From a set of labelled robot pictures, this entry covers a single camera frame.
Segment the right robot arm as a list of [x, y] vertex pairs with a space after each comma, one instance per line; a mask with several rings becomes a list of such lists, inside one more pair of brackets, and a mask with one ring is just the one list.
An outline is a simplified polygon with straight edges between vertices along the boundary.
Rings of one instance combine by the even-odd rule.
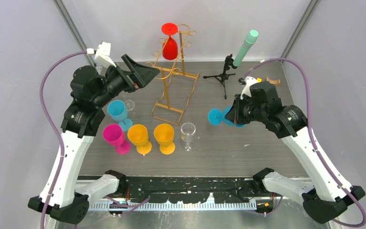
[[353, 186], [328, 159], [317, 140], [311, 140], [307, 117], [295, 106], [282, 105], [276, 87], [253, 77], [241, 78], [244, 86], [236, 94], [225, 118], [235, 125], [257, 121], [265, 125], [293, 152], [310, 177], [309, 182], [280, 175], [264, 168], [253, 176], [253, 190], [260, 196], [276, 193], [302, 205], [318, 223], [334, 220], [355, 201], [365, 196], [360, 186]]

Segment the yellow wine glass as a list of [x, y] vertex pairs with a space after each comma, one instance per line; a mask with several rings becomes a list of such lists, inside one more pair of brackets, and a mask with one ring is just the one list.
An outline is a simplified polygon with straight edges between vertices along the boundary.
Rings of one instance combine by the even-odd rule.
[[149, 141], [148, 130], [144, 125], [135, 124], [127, 132], [127, 137], [136, 147], [136, 150], [141, 155], [148, 154], [152, 149], [152, 144]]
[[159, 144], [160, 152], [164, 155], [170, 155], [175, 151], [174, 129], [169, 124], [160, 124], [154, 129], [154, 137]]

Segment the pink wine glass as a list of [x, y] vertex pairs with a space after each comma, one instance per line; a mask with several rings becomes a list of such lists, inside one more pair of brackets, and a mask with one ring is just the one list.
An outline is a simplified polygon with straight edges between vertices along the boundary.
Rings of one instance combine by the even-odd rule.
[[129, 153], [131, 144], [126, 140], [122, 128], [118, 124], [110, 124], [106, 126], [102, 132], [103, 139], [114, 147], [115, 152], [119, 155]]

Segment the red wine glass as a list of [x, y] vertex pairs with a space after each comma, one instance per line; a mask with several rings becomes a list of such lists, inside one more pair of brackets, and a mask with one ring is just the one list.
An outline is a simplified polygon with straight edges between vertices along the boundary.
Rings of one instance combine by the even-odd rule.
[[167, 41], [163, 45], [163, 58], [166, 60], [174, 60], [178, 55], [178, 47], [177, 42], [172, 36], [178, 32], [178, 27], [176, 24], [168, 22], [161, 27], [161, 31], [168, 36]]

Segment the blue wine glass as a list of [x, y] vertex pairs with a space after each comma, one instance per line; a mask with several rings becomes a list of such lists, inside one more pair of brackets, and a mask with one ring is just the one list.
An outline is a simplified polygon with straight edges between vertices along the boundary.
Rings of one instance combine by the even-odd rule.
[[128, 118], [128, 110], [123, 101], [111, 101], [108, 104], [107, 112], [110, 117], [122, 128], [122, 131], [126, 132], [133, 126], [132, 120]]
[[228, 126], [243, 127], [244, 125], [234, 124], [233, 122], [225, 119], [225, 115], [228, 113], [230, 109], [231, 109], [230, 106], [225, 108], [223, 111], [221, 111], [218, 108], [211, 109], [208, 113], [209, 123], [214, 126], [218, 126], [220, 123], [225, 123]]

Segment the clear wine glass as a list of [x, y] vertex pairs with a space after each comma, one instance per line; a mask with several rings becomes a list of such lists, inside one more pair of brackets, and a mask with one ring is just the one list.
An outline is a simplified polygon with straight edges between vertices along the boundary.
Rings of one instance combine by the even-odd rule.
[[124, 101], [124, 104], [128, 112], [132, 111], [135, 108], [135, 102], [132, 100], [126, 100]]
[[181, 126], [181, 139], [185, 151], [191, 151], [194, 147], [194, 135], [196, 127], [193, 123], [186, 122]]

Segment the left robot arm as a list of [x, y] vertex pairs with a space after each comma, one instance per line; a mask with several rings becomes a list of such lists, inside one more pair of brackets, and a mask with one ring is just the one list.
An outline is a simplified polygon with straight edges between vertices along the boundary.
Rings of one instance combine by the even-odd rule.
[[122, 60], [127, 70], [104, 57], [104, 76], [91, 65], [74, 71], [70, 83], [73, 101], [64, 113], [60, 128], [54, 128], [59, 150], [51, 174], [43, 191], [28, 202], [28, 207], [43, 217], [48, 215], [76, 225], [83, 220], [90, 205], [108, 195], [120, 198], [126, 194], [126, 176], [113, 170], [76, 188], [87, 150], [105, 117], [103, 107], [121, 92], [133, 93], [144, 88], [160, 73], [156, 68], [135, 62], [127, 54]]

